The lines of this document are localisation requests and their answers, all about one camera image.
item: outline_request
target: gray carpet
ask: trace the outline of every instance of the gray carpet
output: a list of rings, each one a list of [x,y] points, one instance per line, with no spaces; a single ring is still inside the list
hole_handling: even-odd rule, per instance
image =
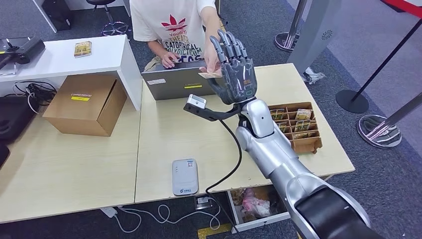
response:
[[[15,27],[21,26],[21,28],[8,28],[7,32],[0,32],[0,37],[36,35],[44,40],[92,37],[99,35],[102,22],[106,22],[106,15],[101,9],[96,12],[76,11],[77,17],[73,29],[54,34],[46,23],[44,24],[44,20],[37,16],[36,9],[23,7],[26,1],[16,0],[14,4],[20,9],[27,10],[28,13],[23,13],[20,20],[17,20],[13,15],[13,4],[0,9],[0,22],[10,22],[10,25]],[[115,19],[130,22],[124,8],[113,7],[111,11]],[[280,64],[287,60],[288,54],[274,46],[273,38],[277,33],[289,29],[293,11],[285,0],[243,0],[242,5],[225,0],[222,2],[221,15],[228,21],[226,29],[243,41],[249,55],[253,56],[254,63],[259,66]],[[138,65],[142,69],[152,54],[143,43],[132,40],[130,44]],[[422,234],[420,227],[422,225],[422,189],[419,187],[422,182],[421,157],[406,140],[399,147],[391,150],[376,149],[365,143],[355,130],[355,124],[361,115],[347,113],[334,100],[335,93],[346,88],[357,89],[359,83],[328,49],[313,63],[312,67],[316,71],[324,72],[327,78],[309,86],[309,90],[356,167],[355,172],[334,176],[329,182],[355,197],[366,209],[374,229],[385,238],[420,238]],[[371,92],[365,95],[369,99],[374,97]],[[383,114],[379,107],[370,100],[370,112]],[[176,219],[192,211],[191,201],[192,198],[181,198],[138,204],[134,207],[156,213],[157,206],[165,203],[172,209],[171,218]],[[144,216],[143,225],[139,230],[132,234],[124,234],[113,219],[106,218],[99,210],[93,210],[3,224],[0,225],[0,236],[11,235],[12,239],[196,238],[197,229],[207,227],[208,221],[208,217],[194,216],[175,226],[161,225]],[[137,223],[136,218],[129,215],[122,215],[122,222],[127,227]],[[245,239],[296,238],[293,225],[289,220],[249,230],[243,232],[242,235]],[[208,238],[234,239],[237,237],[224,233]]]
[[[288,0],[296,9],[299,0]],[[304,11],[306,19],[310,2]],[[418,21],[380,0],[342,1],[339,34],[328,49],[362,86]],[[384,114],[393,112],[422,92],[422,28],[419,28],[378,74],[366,92]],[[398,123],[411,146],[422,155],[422,109]]]

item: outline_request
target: yellow floor tape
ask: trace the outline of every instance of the yellow floor tape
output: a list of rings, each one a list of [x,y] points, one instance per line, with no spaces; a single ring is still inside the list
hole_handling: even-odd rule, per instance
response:
[[[211,228],[199,229],[198,230],[198,238],[199,239],[207,239],[207,236],[228,232],[230,230],[231,230],[231,224],[230,223],[221,225],[220,228],[217,229],[217,230],[213,230]]]

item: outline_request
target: white router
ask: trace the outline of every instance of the white router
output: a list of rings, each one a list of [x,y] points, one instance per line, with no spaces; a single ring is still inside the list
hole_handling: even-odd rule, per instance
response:
[[[176,196],[198,192],[198,166],[194,159],[175,160],[173,168],[173,194]]]

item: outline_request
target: wooden tray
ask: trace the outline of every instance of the wooden tray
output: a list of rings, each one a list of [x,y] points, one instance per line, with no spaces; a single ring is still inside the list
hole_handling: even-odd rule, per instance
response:
[[[284,113],[281,114],[281,119],[275,120],[275,123],[287,123],[283,134],[287,137],[287,139],[289,139],[290,143],[292,144],[292,149],[296,153],[317,153],[317,149],[322,147],[322,140],[319,135],[318,123],[315,119],[311,102],[272,105],[268,108],[270,110],[284,109]],[[300,121],[295,119],[298,109],[312,110],[311,123],[309,125],[309,130],[307,131],[295,132],[295,125],[298,121]],[[293,135],[297,133],[310,133],[311,137],[293,139]]]

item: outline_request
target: cardboard box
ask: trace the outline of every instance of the cardboard box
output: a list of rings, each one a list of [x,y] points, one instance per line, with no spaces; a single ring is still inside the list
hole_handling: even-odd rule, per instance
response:
[[[125,101],[114,76],[68,76],[43,117],[62,133],[110,136]]]

